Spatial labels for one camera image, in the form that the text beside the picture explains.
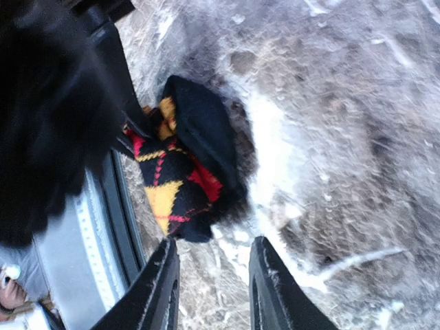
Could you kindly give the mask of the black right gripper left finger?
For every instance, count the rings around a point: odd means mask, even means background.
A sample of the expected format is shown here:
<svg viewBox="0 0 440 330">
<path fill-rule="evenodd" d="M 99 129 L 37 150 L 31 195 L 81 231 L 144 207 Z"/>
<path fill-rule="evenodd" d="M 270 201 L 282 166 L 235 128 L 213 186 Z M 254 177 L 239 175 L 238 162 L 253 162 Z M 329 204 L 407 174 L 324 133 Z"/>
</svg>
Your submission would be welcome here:
<svg viewBox="0 0 440 330">
<path fill-rule="evenodd" d="M 127 293 L 95 330 L 174 330 L 178 324 L 180 260 L 172 238 L 161 241 Z"/>
</svg>

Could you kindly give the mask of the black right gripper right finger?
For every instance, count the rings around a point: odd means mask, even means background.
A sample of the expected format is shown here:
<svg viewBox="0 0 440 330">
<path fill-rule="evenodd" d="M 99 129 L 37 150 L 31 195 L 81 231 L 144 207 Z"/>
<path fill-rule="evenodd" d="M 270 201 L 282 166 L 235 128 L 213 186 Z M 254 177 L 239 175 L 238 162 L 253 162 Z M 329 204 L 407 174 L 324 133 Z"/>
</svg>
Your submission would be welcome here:
<svg viewBox="0 0 440 330">
<path fill-rule="evenodd" d="M 252 243 L 249 272 L 252 329 L 337 329 L 308 299 L 264 236 Z"/>
</svg>

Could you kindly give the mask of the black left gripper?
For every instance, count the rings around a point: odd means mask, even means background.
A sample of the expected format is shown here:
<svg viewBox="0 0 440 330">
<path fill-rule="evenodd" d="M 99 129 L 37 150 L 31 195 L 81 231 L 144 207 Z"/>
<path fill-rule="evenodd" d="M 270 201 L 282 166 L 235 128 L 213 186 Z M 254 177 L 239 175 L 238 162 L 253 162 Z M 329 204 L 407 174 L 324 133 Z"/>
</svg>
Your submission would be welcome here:
<svg viewBox="0 0 440 330">
<path fill-rule="evenodd" d="M 116 26 L 60 1 L 1 2 L 1 243 L 31 244 L 80 194 L 120 129 L 149 138 Z"/>
</svg>

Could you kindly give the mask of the red orange argyle sock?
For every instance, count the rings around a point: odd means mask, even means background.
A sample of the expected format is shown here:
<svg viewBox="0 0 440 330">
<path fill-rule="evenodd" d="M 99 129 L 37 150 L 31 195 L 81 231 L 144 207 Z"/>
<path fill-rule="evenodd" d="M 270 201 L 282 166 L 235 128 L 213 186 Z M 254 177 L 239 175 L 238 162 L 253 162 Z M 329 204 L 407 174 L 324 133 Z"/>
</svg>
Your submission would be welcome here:
<svg viewBox="0 0 440 330">
<path fill-rule="evenodd" d="M 212 239 L 212 225 L 245 195 L 234 130 L 222 99 L 203 85 L 170 76 L 155 108 L 143 109 L 149 132 L 126 125 L 153 216 L 164 235 Z"/>
</svg>

